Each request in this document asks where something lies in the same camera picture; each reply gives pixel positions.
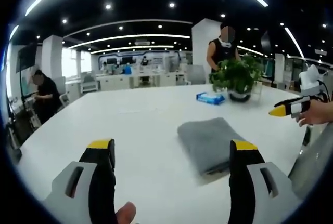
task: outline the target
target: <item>black sleeveless shirt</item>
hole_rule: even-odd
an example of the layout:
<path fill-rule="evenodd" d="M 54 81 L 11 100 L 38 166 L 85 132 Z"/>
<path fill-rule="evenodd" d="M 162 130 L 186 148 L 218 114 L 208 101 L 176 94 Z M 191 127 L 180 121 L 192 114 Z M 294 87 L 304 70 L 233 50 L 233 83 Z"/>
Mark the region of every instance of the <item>black sleeveless shirt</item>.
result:
<path fill-rule="evenodd" d="M 214 39 L 213 41 L 209 42 L 215 43 L 215 53 L 212 57 L 213 61 L 217 65 L 220 61 L 226 60 L 226 59 L 232 59 L 235 58 L 235 53 L 236 53 L 236 47 L 237 44 L 235 41 L 231 42 L 231 47 L 224 47 L 222 46 L 221 42 L 219 41 L 218 38 Z"/>

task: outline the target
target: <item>flower pot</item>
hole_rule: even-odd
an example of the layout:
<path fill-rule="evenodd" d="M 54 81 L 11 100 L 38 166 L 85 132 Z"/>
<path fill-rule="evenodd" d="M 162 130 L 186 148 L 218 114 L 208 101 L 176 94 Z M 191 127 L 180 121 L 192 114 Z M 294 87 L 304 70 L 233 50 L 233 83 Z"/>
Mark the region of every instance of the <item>flower pot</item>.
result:
<path fill-rule="evenodd" d="M 230 91 L 229 97 L 232 101 L 244 103 L 250 99 L 251 94 L 249 94 L 249 93 L 239 94 L 234 91 L 233 92 Z"/>

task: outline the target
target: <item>potted plant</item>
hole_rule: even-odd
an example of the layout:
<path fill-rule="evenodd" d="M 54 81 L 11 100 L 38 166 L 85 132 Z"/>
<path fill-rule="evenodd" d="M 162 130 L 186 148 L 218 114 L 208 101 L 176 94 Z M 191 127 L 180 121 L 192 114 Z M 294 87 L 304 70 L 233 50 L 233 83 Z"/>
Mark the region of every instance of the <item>potted plant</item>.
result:
<path fill-rule="evenodd" d="M 255 82 L 263 72 L 261 64 L 251 55 L 246 55 L 241 61 L 236 59 L 224 60 L 217 65 L 219 70 L 210 74 L 213 90 L 226 88 L 231 100 L 246 102 L 251 97 Z"/>

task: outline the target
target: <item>robotic hand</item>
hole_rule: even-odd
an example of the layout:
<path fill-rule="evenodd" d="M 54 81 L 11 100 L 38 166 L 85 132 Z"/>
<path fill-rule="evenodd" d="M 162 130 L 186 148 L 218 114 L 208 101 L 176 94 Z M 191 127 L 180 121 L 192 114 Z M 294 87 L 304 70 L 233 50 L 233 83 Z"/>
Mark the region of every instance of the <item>robotic hand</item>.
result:
<path fill-rule="evenodd" d="M 300 113 L 310 108 L 310 100 L 315 99 L 321 102 L 328 102 L 329 95 L 324 91 L 321 76 L 315 65 L 311 65 L 307 71 L 301 72 L 299 75 L 302 97 L 281 101 L 274 105 L 274 109 L 270 111 L 273 116 L 291 115 L 296 118 Z"/>

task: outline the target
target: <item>man in black shirt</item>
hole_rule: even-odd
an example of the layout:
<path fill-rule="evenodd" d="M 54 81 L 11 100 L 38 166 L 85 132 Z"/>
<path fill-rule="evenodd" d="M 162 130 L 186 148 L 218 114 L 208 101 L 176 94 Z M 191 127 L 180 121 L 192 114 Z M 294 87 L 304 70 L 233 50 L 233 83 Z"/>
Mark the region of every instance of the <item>man in black shirt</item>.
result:
<path fill-rule="evenodd" d="M 41 70 L 36 70 L 32 81 L 38 86 L 38 94 L 35 95 L 34 109 L 41 124 L 49 120 L 61 106 L 60 94 L 53 80 L 47 77 Z"/>
<path fill-rule="evenodd" d="M 226 59 L 240 60 L 235 39 L 235 30 L 223 23 L 220 25 L 221 35 L 211 41 L 207 51 L 207 62 L 216 72 L 219 68 L 217 64 Z"/>

